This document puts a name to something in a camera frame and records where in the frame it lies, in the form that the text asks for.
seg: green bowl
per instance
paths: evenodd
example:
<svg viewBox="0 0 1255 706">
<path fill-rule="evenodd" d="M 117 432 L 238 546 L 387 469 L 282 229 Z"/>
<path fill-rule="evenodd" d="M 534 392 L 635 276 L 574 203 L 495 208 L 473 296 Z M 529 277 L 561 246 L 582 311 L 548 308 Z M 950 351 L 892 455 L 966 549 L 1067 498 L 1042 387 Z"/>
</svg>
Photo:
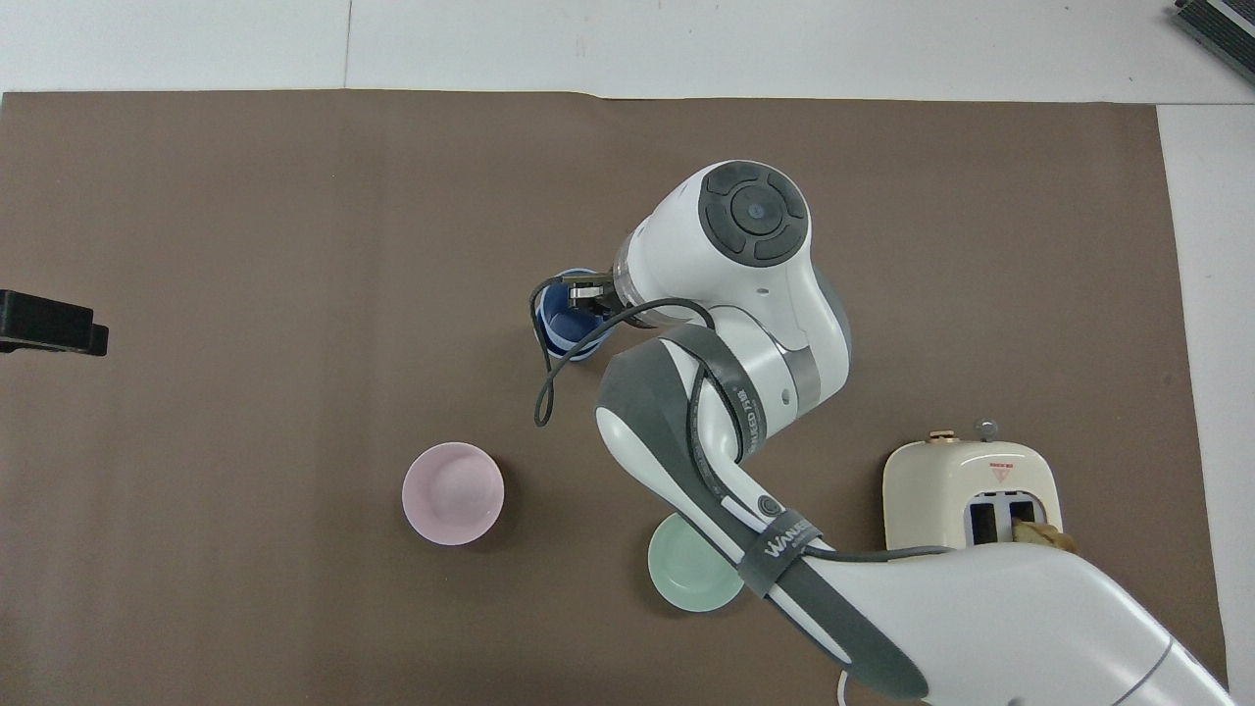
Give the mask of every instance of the green bowl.
<svg viewBox="0 0 1255 706">
<path fill-rule="evenodd" d="M 674 513 L 649 540 L 649 578 L 668 603 L 690 613 L 723 608 L 744 586 L 714 547 Z"/>
</svg>

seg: light pink bowl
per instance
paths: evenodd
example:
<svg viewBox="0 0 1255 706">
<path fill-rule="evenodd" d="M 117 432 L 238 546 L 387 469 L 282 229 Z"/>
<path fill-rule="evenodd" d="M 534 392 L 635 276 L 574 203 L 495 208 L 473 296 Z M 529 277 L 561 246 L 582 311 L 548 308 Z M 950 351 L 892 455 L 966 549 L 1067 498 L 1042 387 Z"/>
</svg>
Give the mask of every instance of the light pink bowl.
<svg viewBox="0 0 1255 706">
<path fill-rule="evenodd" d="M 451 441 L 423 451 L 400 488 L 405 519 L 435 544 L 478 539 L 501 515 L 506 484 L 501 469 L 476 446 Z"/>
</svg>

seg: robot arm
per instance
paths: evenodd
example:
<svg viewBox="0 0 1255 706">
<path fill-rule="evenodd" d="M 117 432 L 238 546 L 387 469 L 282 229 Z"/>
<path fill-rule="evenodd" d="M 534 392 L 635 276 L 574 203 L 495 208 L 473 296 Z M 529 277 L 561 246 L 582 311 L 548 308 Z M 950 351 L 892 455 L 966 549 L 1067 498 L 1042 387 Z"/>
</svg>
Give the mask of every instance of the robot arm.
<svg viewBox="0 0 1255 706">
<path fill-rule="evenodd" d="M 862 563 L 738 463 L 840 390 L 850 364 L 841 302 L 813 270 L 809 212 L 783 173 L 702 169 L 631 234 L 614 267 L 625 305 L 709 308 L 606 370 L 597 428 L 615 460 L 679 512 L 747 586 L 855 678 L 945 705 L 1231 705 L 1141 606 L 1093 566 L 991 544 Z"/>
</svg>

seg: brown table surface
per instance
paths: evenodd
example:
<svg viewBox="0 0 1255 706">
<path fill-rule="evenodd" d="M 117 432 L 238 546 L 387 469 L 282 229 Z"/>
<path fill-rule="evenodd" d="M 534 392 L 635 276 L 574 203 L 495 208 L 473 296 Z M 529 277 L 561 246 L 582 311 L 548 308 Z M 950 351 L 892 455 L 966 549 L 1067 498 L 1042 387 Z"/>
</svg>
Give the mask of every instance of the brown table surface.
<svg viewBox="0 0 1255 706">
<path fill-rule="evenodd" d="M 9 94 L 0 286 L 112 340 L 0 360 L 0 702 L 831 703 L 836 666 L 771 607 L 688 616 L 649 583 L 668 509 L 591 415 L 648 334 L 531 424 L 531 286 L 606 267 L 725 158 L 807 194 L 855 344 L 748 470 L 880 548 L 887 455 L 995 418 L 1083 556 L 1224 677 L 1152 107 Z M 464 548 L 399 507 L 449 440 L 507 483 Z"/>
</svg>

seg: gray strap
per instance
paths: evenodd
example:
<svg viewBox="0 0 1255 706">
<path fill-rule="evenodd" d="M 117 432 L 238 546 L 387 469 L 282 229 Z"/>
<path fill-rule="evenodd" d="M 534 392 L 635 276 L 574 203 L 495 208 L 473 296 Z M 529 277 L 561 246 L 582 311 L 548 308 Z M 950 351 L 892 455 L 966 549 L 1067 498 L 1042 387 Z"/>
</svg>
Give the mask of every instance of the gray strap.
<svg viewBox="0 0 1255 706">
<path fill-rule="evenodd" d="M 735 352 L 715 331 L 699 325 L 681 325 L 664 332 L 665 337 L 679 345 L 690 356 L 699 359 L 710 371 L 715 390 L 723 398 L 728 414 L 735 420 L 739 449 L 737 463 L 758 453 L 767 436 L 767 416 L 763 415 L 763 403 L 758 391 L 749 381 L 749 374 L 740 366 Z"/>
<path fill-rule="evenodd" d="M 822 537 L 797 510 L 784 510 L 758 535 L 737 566 L 737 573 L 754 596 L 767 596 L 784 569 L 797 561 L 812 539 Z"/>
</svg>

